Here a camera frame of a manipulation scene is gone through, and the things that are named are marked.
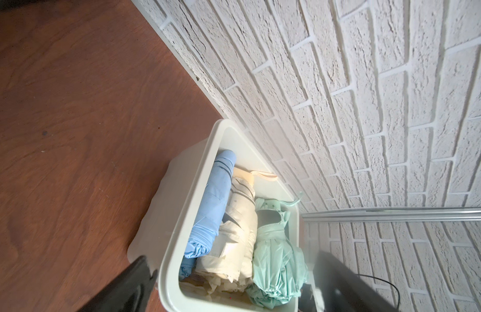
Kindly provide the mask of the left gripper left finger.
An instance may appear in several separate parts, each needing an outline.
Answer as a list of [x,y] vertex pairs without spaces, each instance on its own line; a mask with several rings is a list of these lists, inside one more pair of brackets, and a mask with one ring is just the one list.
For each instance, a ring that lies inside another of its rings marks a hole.
[[79,311],[146,311],[158,270],[151,271],[146,256],[138,257]]

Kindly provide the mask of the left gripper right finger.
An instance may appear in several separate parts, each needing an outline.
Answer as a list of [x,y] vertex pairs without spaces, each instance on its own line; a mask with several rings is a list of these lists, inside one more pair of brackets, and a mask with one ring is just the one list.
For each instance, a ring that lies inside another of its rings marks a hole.
[[399,310],[329,252],[319,252],[314,279],[325,311]]

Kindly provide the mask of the mint green umbrella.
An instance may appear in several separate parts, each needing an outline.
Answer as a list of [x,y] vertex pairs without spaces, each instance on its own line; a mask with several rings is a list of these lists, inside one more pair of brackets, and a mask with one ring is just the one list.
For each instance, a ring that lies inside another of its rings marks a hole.
[[258,217],[257,237],[253,249],[253,284],[246,292],[253,304],[274,309],[301,296],[308,268],[301,248],[288,237],[290,208],[295,201],[255,199]]

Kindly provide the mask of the periwinkle blue umbrella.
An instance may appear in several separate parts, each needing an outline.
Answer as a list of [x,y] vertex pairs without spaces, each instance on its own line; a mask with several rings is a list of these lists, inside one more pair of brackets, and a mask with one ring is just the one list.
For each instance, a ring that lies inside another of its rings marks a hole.
[[236,155],[228,149],[220,152],[213,162],[181,262],[180,281],[192,274],[196,259],[206,256],[213,248],[226,211],[235,163]]

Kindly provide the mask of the beige umbrella black stripes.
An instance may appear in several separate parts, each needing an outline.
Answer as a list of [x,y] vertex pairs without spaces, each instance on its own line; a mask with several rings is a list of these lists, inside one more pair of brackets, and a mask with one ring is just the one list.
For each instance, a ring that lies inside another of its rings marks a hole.
[[234,168],[231,190],[213,248],[196,259],[192,269],[206,292],[244,292],[253,283],[253,249],[257,237],[254,179],[275,181],[278,176]]

